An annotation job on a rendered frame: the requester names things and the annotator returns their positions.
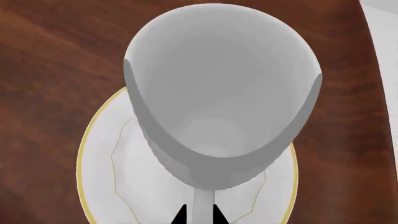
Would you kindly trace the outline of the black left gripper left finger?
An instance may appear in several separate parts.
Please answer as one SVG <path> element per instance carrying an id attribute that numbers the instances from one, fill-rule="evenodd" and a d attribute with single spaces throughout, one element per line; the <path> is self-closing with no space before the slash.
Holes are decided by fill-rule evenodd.
<path id="1" fill-rule="evenodd" d="M 182 205 L 181 209 L 172 220 L 171 224 L 187 224 L 187 205 Z"/>

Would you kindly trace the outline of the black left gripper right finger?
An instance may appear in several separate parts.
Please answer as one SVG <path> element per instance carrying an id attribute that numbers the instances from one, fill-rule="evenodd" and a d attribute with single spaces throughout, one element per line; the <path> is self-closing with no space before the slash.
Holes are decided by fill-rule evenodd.
<path id="1" fill-rule="evenodd" d="M 213 205 L 213 224 L 229 224 L 217 205 Z"/>

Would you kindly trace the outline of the white mug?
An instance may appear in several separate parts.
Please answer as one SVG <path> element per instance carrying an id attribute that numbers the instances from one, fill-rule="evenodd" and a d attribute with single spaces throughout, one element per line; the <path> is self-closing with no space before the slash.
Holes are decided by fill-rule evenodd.
<path id="1" fill-rule="evenodd" d="M 322 84 L 315 54 L 293 28 L 221 3 L 151 20 L 131 40 L 123 70 L 152 152 L 194 188 L 192 224 L 215 224 L 215 192 L 253 179 L 281 156 Z"/>

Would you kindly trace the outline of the white plate with gold rim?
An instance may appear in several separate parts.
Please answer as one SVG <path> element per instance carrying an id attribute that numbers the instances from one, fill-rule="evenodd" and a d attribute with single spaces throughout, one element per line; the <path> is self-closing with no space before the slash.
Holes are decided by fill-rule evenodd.
<path id="1" fill-rule="evenodd" d="M 289 224 L 298 186 L 293 146 L 263 173 L 216 193 L 229 224 Z M 134 117 L 126 89 L 91 119 L 76 160 L 76 183 L 90 224 L 171 224 L 191 208 L 193 188 L 168 173 L 153 155 Z"/>

